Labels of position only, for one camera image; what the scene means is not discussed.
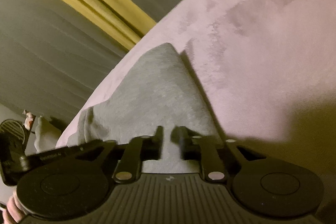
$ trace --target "folded gray cloth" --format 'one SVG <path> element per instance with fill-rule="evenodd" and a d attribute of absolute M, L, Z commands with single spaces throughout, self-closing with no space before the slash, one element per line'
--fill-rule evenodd
<path fill-rule="evenodd" d="M 143 172 L 198 172 L 199 165 L 180 159 L 171 141 L 175 126 L 186 126 L 220 143 L 213 119 L 196 84 L 173 46 L 162 44 L 145 53 L 107 101 L 81 113 L 78 130 L 68 139 L 77 145 L 94 139 L 128 143 L 131 138 L 154 135 L 164 127 L 162 159 L 143 164 Z"/>

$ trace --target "white wall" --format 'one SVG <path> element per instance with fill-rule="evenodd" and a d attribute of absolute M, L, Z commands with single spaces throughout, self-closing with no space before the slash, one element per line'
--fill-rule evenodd
<path fill-rule="evenodd" d="M 15 119 L 15 120 L 23 122 L 25 120 L 25 117 L 24 115 L 20 116 L 20 115 L 15 114 L 13 111 L 11 111 L 7 107 L 0 104 L 0 122 L 6 119 Z M 27 148 L 26 148 L 26 154 L 33 154 L 36 152 L 34 141 L 35 141 L 35 135 L 30 134 Z M 0 202 L 7 203 L 9 197 L 13 193 L 13 189 L 14 189 L 13 187 L 8 187 L 4 185 L 4 183 L 2 182 L 2 179 L 0 179 Z"/>

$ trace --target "black object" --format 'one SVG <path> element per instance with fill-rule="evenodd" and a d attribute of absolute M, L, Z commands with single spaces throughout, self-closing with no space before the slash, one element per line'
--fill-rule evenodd
<path fill-rule="evenodd" d="M 129 144 L 96 140 L 23 156 L 15 168 L 1 161 L 2 179 L 17 184 L 21 223 L 320 223 L 314 173 L 238 142 L 217 147 L 186 127 L 174 133 L 199 174 L 141 173 L 143 161 L 160 159 L 158 127 Z"/>

